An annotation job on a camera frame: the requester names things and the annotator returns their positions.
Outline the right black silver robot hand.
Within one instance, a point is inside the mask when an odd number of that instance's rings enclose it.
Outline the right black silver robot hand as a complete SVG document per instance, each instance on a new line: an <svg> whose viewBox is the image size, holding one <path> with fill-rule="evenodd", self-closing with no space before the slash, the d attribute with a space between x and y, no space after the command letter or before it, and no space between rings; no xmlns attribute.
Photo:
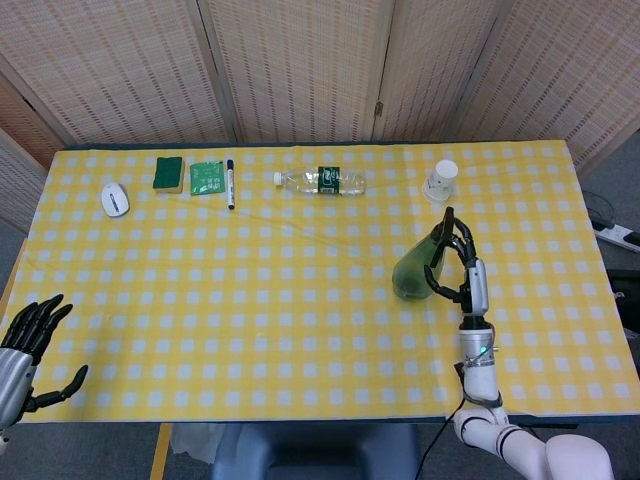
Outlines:
<svg viewBox="0 0 640 480"><path fill-rule="evenodd" d="M477 256L469 227L455 216L446 214L435 227L438 233L435 252L430 263L424 265L425 280L436 294L459 304L465 317L482 317L489 309L489 293L484 262ZM441 286L433 270L451 248L458 254L465 270L464 282L457 290Z"/></svg>

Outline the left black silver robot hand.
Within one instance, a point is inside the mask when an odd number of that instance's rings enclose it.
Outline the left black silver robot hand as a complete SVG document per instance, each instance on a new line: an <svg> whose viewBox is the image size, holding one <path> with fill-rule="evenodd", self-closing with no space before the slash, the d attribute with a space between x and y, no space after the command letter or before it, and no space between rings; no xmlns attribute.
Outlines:
<svg viewBox="0 0 640 480"><path fill-rule="evenodd" d="M78 392L89 371L81 366L61 390L36 395L32 386L38 366L54 331L72 311L57 294L43 302L32 302L12 319L1 341L1 428L18 423L24 414L61 403Z"/></svg>

